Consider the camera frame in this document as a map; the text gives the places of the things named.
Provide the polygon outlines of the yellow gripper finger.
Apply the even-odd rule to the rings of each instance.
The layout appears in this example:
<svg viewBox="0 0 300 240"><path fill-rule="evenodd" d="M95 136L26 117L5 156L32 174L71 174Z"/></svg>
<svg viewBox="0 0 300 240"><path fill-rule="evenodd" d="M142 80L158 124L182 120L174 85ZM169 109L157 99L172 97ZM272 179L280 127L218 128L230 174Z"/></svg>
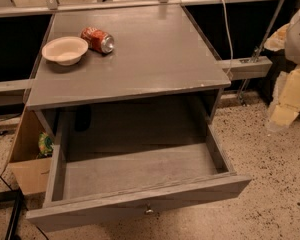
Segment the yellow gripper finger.
<svg viewBox="0 0 300 240"><path fill-rule="evenodd" d="M300 65L290 73L281 72L276 80L269 123L273 128L288 128L300 113Z"/></svg>
<svg viewBox="0 0 300 240"><path fill-rule="evenodd" d="M265 42L264 48L270 51L279 51L285 48L286 32L289 24L277 29Z"/></svg>

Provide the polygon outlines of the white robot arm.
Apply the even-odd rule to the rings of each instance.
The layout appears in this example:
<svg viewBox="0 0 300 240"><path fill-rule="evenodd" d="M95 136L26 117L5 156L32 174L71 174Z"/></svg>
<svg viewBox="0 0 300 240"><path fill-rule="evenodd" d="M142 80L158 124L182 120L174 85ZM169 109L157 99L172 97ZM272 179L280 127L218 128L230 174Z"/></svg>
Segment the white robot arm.
<svg viewBox="0 0 300 240"><path fill-rule="evenodd" d="M284 50L285 58L296 64L290 73L281 72L275 84L268 127L278 131L288 128L300 113L300 9L266 40L264 47L270 51Z"/></svg>

